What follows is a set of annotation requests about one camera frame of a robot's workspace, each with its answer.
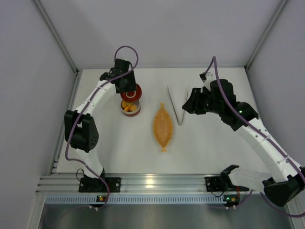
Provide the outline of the large round dotted biscuit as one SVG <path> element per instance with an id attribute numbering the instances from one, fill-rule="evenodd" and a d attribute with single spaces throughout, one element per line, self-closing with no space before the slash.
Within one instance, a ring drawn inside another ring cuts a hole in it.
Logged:
<path id="1" fill-rule="evenodd" d="M 138 108 L 138 107 L 137 107 L 136 105 L 132 105 L 132 106 L 130 107 L 130 111 L 131 111 L 131 112 L 136 111 L 137 108 Z"/>

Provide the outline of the aluminium mounting rail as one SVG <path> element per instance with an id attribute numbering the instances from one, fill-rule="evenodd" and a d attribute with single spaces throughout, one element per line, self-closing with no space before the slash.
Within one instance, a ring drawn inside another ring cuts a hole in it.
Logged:
<path id="1" fill-rule="evenodd" d="M 205 178 L 211 174 L 107 174 L 120 177 L 124 194 L 207 194 Z M 75 173 L 42 176 L 36 194 L 76 194 L 79 181 Z"/>

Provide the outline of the boat-shaped woven basket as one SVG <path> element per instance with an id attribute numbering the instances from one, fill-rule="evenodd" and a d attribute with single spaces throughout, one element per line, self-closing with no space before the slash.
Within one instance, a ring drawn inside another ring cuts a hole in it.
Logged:
<path id="1" fill-rule="evenodd" d="M 166 152 L 173 137 L 173 122 L 163 102 L 160 103 L 160 109 L 154 117 L 152 130 L 161 151 Z"/>

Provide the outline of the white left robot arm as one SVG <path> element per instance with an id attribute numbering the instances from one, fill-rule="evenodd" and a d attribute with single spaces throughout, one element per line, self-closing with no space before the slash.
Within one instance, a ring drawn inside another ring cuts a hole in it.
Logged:
<path id="1" fill-rule="evenodd" d="M 116 94 L 135 91 L 134 66 L 126 59 L 115 59 L 114 67 L 103 73 L 93 91 L 74 110 L 64 115 L 65 159 L 83 165 L 85 178 L 103 181 L 104 168 L 94 149 L 99 132 L 93 113 Z"/>

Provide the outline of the steel bowl with red base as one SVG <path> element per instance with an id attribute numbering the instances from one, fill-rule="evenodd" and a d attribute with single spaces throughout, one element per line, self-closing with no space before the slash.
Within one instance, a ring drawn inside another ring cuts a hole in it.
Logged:
<path id="1" fill-rule="evenodd" d="M 134 103 L 128 103 L 124 100 L 121 102 L 121 110 L 125 116 L 133 117 L 136 116 L 141 110 L 141 104 L 139 101 Z"/>

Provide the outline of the orange fish-shaped cookie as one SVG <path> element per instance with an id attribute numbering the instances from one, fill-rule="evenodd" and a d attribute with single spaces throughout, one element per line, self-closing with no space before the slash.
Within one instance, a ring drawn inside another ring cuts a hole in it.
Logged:
<path id="1" fill-rule="evenodd" d="M 124 108 L 124 111 L 129 111 L 130 108 L 132 107 L 133 104 L 128 104 L 125 108 Z"/>

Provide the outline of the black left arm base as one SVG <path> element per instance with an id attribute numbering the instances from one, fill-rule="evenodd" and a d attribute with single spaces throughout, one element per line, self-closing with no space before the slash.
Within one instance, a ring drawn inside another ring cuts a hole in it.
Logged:
<path id="1" fill-rule="evenodd" d="M 120 177 L 106 177 L 105 182 L 111 193 L 119 193 L 121 189 Z M 84 176 L 80 179 L 79 185 L 80 193 L 98 193 L 107 192 L 106 185 L 98 178 Z"/>

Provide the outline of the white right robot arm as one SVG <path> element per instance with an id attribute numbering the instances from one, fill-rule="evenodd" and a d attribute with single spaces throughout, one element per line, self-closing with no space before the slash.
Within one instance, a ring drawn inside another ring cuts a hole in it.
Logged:
<path id="1" fill-rule="evenodd" d="M 258 113 L 246 102 L 239 102 L 233 85 L 226 79 L 212 81 L 209 87 L 193 88 L 182 109 L 190 114 L 214 113 L 230 126 L 263 161 L 268 172 L 251 171 L 230 165 L 219 176 L 224 190 L 244 187 L 263 193 L 283 207 L 305 188 L 305 168 L 295 162 L 268 133 Z"/>

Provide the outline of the aluminium frame post left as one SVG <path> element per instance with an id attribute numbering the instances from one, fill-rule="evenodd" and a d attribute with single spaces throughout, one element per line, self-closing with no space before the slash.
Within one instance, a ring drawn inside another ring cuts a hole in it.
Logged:
<path id="1" fill-rule="evenodd" d="M 45 7 L 43 6 L 42 2 L 40 0 L 31 0 L 32 4 L 36 8 L 38 14 L 41 16 L 43 22 L 45 23 L 47 29 L 51 33 L 52 37 L 54 38 L 57 46 L 59 47 L 61 53 L 63 54 L 65 60 L 68 62 L 70 68 L 74 72 L 74 74 L 78 74 L 79 69 L 76 67 L 76 64 L 74 63 L 66 45 L 64 44 L 63 40 L 61 39 L 61 36 L 59 32 L 57 31 L 56 27 L 54 26 L 50 16 L 48 15 Z"/>

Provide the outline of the red round lid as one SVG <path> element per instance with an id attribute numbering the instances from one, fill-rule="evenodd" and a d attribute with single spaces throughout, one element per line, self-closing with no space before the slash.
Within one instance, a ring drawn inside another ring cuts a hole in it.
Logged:
<path id="1" fill-rule="evenodd" d="M 135 103 L 140 100 L 142 96 L 142 89 L 138 84 L 136 84 L 135 91 L 120 93 L 120 96 L 127 103 Z"/>

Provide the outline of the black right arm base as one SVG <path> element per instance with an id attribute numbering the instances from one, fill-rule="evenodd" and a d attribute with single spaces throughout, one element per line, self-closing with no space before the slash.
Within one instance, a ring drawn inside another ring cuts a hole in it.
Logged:
<path id="1" fill-rule="evenodd" d="M 208 192 L 226 192 L 226 191 L 249 191 L 249 188 L 234 186 L 221 176 L 205 177 L 206 190 Z"/>

